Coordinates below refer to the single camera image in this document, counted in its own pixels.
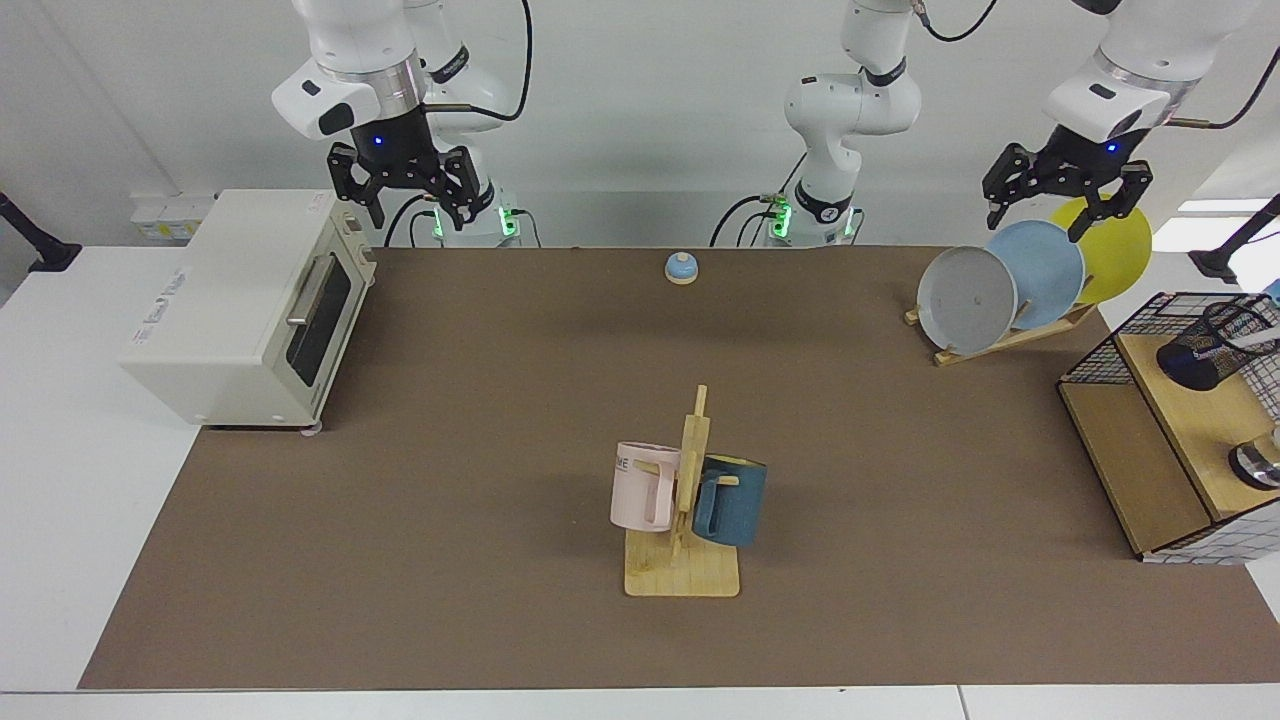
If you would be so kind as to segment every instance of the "white toaster oven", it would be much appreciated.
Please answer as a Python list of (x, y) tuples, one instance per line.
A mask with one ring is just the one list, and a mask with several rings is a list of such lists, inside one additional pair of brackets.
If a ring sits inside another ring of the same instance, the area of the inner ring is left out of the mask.
[(120, 366), (192, 424), (315, 425), (374, 282), (367, 251), (332, 191), (228, 190)]

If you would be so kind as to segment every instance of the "blue mug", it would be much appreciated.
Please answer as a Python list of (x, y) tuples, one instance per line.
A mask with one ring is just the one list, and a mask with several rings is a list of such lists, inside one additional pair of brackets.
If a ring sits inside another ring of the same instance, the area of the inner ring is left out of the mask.
[(751, 544), (764, 503), (765, 470), (751, 460), (708, 455), (694, 507), (694, 533), (719, 544)]

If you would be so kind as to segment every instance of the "mug handle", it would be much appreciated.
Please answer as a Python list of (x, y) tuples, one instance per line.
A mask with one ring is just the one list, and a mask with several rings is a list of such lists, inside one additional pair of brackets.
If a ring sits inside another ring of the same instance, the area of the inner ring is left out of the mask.
[(650, 525), (658, 524), (658, 502), (662, 500), (662, 487), (664, 480), (667, 483), (673, 483), (676, 479), (676, 466), (671, 462), (650, 462), (650, 465), (658, 466), (658, 482), (653, 483), (653, 492), (649, 493), (649, 501), (645, 502), (644, 518)]
[(741, 480), (737, 475), (718, 475), (709, 482), (703, 483), (703, 497), (707, 498), (708, 505), (712, 506), (710, 518), (707, 519), (707, 537), (708, 539), (714, 538), (719, 534), (719, 506), (716, 505), (716, 488), (719, 486), (737, 486)]

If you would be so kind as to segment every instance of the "oven door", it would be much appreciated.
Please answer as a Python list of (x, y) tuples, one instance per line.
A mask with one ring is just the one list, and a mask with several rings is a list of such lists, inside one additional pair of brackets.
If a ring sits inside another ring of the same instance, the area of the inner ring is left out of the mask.
[(289, 333), (279, 368), (292, 375), (287, 384), (316, 420), (367, 290), (338, 231), (329, 229), (285, 318)]

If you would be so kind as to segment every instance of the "oven handle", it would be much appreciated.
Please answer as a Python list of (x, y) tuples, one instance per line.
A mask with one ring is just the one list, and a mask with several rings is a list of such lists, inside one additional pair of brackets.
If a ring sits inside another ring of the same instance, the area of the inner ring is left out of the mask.
[(285, 320), (289, 325), (298, 328), (311, 324), (311, 319), (315, 318), (316, 310), (320, 307), (320, 299), (324, 297), (324, 288), (329, 284), (329, 277), (333, 275), (337, 265), (338, 259), (333, 255), (316, 258), (311, 261), (307, 279), (302, 283), (298, 300), (293, 304)]

